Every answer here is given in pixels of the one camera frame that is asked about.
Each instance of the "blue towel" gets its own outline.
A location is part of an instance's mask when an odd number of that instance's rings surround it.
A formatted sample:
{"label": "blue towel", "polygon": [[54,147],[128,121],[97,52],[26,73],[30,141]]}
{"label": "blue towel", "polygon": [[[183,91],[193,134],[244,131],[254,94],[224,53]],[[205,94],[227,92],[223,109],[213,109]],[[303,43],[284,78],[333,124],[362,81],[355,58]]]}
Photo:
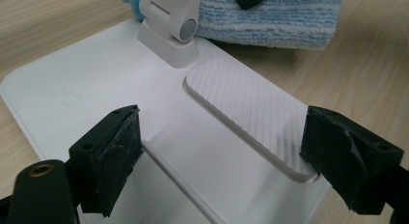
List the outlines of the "blue towel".
{"label": "blue towel", "polygon": [[[139,0],[123,0],[138,19]],[[242,10],[235,0],[201,0],[197,35],[220,42],[323,49],[333,38],[341,0],[264,0]]]}

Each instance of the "wooden table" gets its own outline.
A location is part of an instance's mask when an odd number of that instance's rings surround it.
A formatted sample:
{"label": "wooden table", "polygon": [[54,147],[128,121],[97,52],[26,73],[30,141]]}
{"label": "wooden table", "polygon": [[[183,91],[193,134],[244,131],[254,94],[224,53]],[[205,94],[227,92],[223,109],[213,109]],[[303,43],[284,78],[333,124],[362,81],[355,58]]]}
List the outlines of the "wooden table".
{"label": "wooden table", "polygon": [[[409,0],[343,0],[324,51],[221,44],[232,56],[306,104],[341,112],[409,151]],[[0,0],[0,79],[16,68],[132,17],[120,0]],[[38,161],[0,101],[0,198]],[[409,156],[403,158],[409,168]],[[330,190],[313,223],[389,223],[360,216]]]}

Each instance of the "white plastic base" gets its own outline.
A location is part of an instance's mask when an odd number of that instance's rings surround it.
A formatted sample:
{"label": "white plastic base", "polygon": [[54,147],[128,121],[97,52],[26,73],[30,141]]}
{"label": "white plastic base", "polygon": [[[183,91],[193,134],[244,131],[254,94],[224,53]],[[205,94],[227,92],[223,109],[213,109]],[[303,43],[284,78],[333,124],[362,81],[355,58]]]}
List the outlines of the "white plastic base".
{"label": "white plastic base", "polygon": [[[309,223],[328,182],[290,180],[182,86],[201,63],[236,60],[195,39],[201,57],[176,70],[138,41],[140,27],[129,20],[2,82],[1,96],[39,157],[67,160],[68,148],[108,112],[138,104],[145,143],[214,211],[218,223]],[[185,194],[143,154],[111,217],[81,214],[82,223],[209,223],[206,210]]]}

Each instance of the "white plastic hinge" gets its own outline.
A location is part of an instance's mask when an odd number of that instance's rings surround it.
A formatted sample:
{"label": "white plastic hinge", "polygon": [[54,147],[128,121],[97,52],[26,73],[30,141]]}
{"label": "white plastic hinge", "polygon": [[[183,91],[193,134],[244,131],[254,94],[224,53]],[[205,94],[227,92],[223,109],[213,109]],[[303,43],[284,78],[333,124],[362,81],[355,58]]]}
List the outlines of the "white plastic hinge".
{"label": "white plastic hinge", "polygon": [[138,39],[174,68],[199,57],[194,44],[200,0],[141,0],[146,17]]}

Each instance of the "textured white pad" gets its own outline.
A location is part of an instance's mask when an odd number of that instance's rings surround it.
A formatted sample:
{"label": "textured white pad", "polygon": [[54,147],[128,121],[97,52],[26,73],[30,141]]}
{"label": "textured white pad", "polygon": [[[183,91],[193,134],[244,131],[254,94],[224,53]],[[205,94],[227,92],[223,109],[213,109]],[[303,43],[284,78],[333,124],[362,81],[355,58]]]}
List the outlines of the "textured white pad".
{"label": "textured white pad", "polygon": [[299,156],[305,104],[228,58],[205,61],[189,71],[185,83],[190,94],[288,177],[315,178],[314,168]]}

